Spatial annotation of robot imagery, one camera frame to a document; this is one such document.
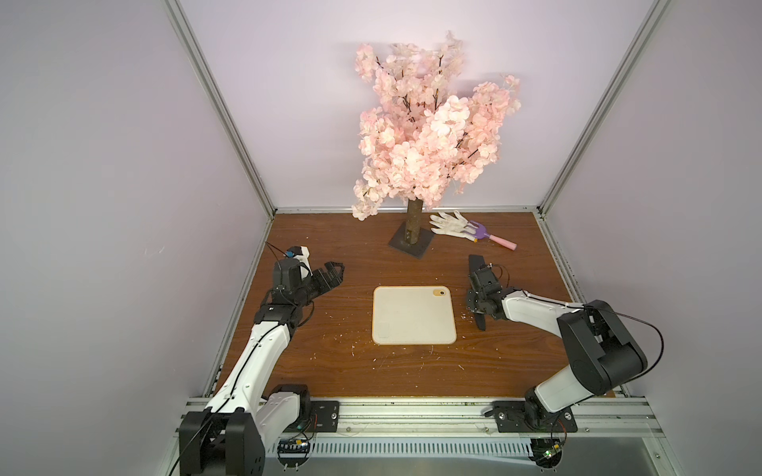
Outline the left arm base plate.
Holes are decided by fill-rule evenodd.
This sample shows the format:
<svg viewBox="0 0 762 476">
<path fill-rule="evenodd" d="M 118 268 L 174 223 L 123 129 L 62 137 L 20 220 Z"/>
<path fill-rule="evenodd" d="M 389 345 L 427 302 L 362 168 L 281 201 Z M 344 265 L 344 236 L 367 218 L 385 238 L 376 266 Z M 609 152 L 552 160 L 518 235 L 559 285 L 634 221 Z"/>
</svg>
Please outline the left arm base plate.
<svg viewBox="0 0 762 476">
<path fill-rule="evenodd" d="M 334 434 L 339 429 L 339 416 L 341 415 L 341 403 L 339 401 L 317 400 L 310 404 L 310 411 L 299 416 L 292 422 L 285 432 L 296 434 L 303 432 L 310 434 Z"/>
</svg>

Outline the pink cherry blossom tree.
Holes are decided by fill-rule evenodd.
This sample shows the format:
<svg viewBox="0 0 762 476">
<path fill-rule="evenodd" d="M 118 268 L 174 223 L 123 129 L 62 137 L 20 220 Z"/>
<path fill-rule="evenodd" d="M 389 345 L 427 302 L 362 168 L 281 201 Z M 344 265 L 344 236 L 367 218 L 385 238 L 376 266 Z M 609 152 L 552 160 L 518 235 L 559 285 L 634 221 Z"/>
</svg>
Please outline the pink cherry blossom tree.
<svg viewBox="0 0 762 476">
<path fill-rule="evenodd" d="M 453 232 L 444 216 L 434 217 L 433 230 L 424 229 L 425 211 L 438 207 L 452 184 L 472 184 L 498 161 L 500 129 L 521 107 L 514 75 L 456 94 L 450 84 L 463 65 L 462 41 L 452 34 L 434 50 L 395 43 L 381 58 L 363 44 L 355 56 L 355 70 L 379 104 L 359 119 L 363 165 L 352 214 L 365 220 L 386 200 L 402 200 L 406 218 L 390 245 L 416 258 L 435 235 Z"/>
</svg>

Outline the white work glove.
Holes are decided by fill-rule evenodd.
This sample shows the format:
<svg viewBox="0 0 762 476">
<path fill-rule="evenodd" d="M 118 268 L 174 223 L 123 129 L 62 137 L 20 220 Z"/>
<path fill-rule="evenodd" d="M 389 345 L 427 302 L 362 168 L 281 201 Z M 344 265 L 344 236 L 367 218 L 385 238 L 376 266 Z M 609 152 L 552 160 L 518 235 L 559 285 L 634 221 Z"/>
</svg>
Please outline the white work glove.
<svg viewBox="0 0 762 476">
<path fill-rule="evenodd" d="M 431 231 L 434 234 L 462 238 L 476 242 L 475 227 L 457 210 L 453 213 L 438 212 L 430 216 Z"/>
</svg>

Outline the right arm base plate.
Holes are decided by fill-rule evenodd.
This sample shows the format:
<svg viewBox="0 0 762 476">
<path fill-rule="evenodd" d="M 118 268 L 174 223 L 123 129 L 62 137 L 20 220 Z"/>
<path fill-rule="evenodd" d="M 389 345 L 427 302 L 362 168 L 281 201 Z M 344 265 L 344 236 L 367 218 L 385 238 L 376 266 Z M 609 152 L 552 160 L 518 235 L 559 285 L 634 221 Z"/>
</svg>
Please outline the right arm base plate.
<svg viewBox="0 0 762 476">
<path fill-rule="evenodd" d="M 495 401 L 483 413 L 496 423 L 498 432 L 560 432 L 579 430 L 572 409 L 549 413 L 542 406 L 524 400 Z"/>
</svg>

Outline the left circuit board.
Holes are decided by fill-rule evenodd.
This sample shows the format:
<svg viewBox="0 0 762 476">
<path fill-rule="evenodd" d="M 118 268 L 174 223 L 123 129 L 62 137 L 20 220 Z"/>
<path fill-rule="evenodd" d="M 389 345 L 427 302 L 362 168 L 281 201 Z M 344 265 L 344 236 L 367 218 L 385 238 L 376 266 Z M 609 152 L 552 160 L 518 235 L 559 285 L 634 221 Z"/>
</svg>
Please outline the left circuit board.
<svg viewBox="0 0 762 476">
<path fill-rule="evenodd" d="M 298 471 L 310 459 L 312 442 L 307 438 L 286 438 L 280 440 L 276 447 L 276 456 L 284 470 Z"/>
</svg>

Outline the right circuit board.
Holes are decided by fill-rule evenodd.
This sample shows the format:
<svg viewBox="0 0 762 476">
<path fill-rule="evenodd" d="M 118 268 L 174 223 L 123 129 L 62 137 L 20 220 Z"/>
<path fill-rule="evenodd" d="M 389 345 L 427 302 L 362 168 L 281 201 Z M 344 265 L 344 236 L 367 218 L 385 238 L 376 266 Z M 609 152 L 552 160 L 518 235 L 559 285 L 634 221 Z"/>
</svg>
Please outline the right circuit board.
<svg viewBox="0 0 762 476">
<path fill-rule="evenodd" d="M 529 459 L 541 469 L 555 469 L 563 458 L 561 440 L 553 438 L 532 438 Z"/>
</svg>

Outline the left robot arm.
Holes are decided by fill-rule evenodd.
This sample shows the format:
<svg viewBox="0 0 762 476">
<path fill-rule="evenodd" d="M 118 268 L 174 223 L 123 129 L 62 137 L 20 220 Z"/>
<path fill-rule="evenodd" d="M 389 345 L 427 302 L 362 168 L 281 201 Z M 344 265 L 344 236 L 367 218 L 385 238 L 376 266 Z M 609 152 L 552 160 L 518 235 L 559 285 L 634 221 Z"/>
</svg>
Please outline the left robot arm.
<svg viewBox="0 0 762 476">
<path fill-rule="evenodd" d="M 306 307 L 343 283 L 345 266 L 329 261 L 314 269 L 305 247 L 276 261 L 272 285 L 254 317 L 250 337 L 230 374 L 206 406 L 185 414 L 172 475 L 260 475 L 267 450 L 290 426 L 312 420 L 304 385 L 264 394 L 281 355 L 309 321 Z"/>
</svg>

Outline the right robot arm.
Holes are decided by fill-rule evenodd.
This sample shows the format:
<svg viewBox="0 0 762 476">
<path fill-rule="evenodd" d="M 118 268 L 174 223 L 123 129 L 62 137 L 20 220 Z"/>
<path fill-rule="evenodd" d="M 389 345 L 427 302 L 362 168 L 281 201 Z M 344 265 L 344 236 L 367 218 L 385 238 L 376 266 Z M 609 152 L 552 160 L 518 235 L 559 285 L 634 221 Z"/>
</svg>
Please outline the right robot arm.
<svg viewBox="0 0 762 476">
<path fill-rule="evenodd" d="M 606 301 L 567 303 L 504 287 L 493 266 L 476 255 L 468 262 L 468 281 L 466 308 L 479 330 L 486 330 L 486 319 L 491 317 L 533 326 L 563 343 L 567 366 L 527 391 L 518 412 L 523 426 L 531 432 L 550 432 L 558 424 L 565 428 L 571 406 L 648 375 L 663 359 L 666 342 L 662 331 L 648 321 L 631 317 L 653 329 L 659 338 L 659 354 L 650 364 L 622 322 L 627 315 Z"/>
</svg>

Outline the circuit board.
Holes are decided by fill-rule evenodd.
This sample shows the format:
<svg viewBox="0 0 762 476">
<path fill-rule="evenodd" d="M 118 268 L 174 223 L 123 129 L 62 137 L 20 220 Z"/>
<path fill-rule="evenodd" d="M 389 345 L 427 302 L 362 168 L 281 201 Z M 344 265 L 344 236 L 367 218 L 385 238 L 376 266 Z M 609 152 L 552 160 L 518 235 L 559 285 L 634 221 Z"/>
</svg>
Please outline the circuit board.
<svg viewBox="0 0 762 476">
<path fill-rule="evenodd" d="M 276 447 L 276 456 L 284 470 L 298 471 L 310 459 L 312 442 L 307 438 L 286 438 L 280 440 Z"/>
<path fill-rule="evenodd" d="M 541 469 L 555 469 L 563 458 L 561 440 L 553 438 L 532 438 L 529 459 Z"/>
</svg>

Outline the cream cutting board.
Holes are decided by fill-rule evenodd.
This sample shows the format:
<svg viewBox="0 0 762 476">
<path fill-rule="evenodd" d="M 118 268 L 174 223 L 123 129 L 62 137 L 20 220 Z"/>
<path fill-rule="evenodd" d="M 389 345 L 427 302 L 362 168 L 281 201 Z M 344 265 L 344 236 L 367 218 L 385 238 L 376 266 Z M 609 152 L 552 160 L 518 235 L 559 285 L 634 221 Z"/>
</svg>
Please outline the cream cutting board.
<svg viewBox="0 0 762 476">
<path fill-rule="evenodd" d="M 372 339 L 379 345 L 449 345 L 456 341 L 452 295 L 443 286 L 377 287 Z"/>
</svg>

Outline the aluminium front rail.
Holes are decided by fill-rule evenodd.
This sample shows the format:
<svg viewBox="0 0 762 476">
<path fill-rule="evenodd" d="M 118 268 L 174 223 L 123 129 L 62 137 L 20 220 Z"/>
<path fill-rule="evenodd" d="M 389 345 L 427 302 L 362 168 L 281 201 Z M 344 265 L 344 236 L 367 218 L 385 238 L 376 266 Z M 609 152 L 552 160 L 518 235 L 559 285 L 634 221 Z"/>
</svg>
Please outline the aluminium front rail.
<svg viewBox="0 0 762 476">
<path fill-rule="evenodd" d="M 594 398 L 571 407 L 577 430 L 500 432 L 487 413 L 496 398 L 339 398 L 335 432 L 314 432 L 335 440 L 498 440 L 498 438 L 662 438 L 664 430 L 644 398 Z"/>
</svg>

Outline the purple pink garden rake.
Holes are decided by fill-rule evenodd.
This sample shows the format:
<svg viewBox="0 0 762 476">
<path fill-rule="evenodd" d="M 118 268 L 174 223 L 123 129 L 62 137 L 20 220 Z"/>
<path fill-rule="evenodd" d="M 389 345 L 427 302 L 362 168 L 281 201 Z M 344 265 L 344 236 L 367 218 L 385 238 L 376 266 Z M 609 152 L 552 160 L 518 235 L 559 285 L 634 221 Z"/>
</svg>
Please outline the purple pink garden rake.
<svg viewBox="0 0 762 476">
<path fill-rule="evenodd" d="M 516 243 L 489 233 L 481 223 L 475 221 L 468 222 L 468 230 L 477 241 L 486 239 L 511 251 L 515 251 L 518 248 Z"/>
</svg>

